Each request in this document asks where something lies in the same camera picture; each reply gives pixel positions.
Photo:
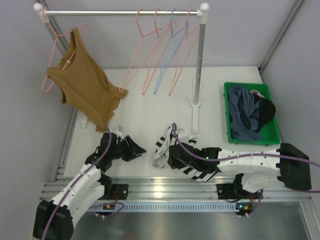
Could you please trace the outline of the black white striped tank top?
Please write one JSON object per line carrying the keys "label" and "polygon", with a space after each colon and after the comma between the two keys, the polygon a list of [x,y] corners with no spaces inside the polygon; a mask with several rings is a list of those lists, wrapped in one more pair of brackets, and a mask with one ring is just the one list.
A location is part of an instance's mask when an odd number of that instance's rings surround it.
{"label": "black white striped tank top", "polygon": [[[155,144],[155,153],[151,160],[152,166],[158,169],[163,169],[164,167],[169,166],[169,147],[176,145],[178,145],[178,142],[172,133],[172,127],[169,126],[166,134],[161,136]],[[216,171],[213,171],[212,173],[205,173],[202,170],[197,170],[193,166],[187,166],[180,161],[177,163],[177,167],[175,169],[179,170],[189,178],[203,183],[209,182],[217,174]]]}

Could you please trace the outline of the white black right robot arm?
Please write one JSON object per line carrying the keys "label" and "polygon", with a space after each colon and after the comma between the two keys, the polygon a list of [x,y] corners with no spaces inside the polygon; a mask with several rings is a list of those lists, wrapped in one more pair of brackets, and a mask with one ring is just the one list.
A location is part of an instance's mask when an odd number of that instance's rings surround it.
{"label": "white black right robot arm", "polygon": [[275,187],[295,191],[312,188],[309,157],[289,143],[266,152],[197,149],[192,142],[172,145],[168,151],[169,166],[197,182],[208,183],[217,174],[233,177],[232,184],[218,187],[221,199],[243,199]]}

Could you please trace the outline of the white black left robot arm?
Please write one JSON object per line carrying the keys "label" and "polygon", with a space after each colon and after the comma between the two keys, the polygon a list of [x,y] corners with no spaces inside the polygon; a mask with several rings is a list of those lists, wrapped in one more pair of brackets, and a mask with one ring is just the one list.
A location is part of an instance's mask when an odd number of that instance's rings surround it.
{"label": "white black left robot arm", "polygon": [[50,200],[42,200],[36,209],[33,237],[38,240],[69,240],[77,223],[100,198],[113,194],[112,178],[106,171],[114,160],[130,162],[146,150],[130,136],[104,133],[99,146],[87,157],[79,173]]}

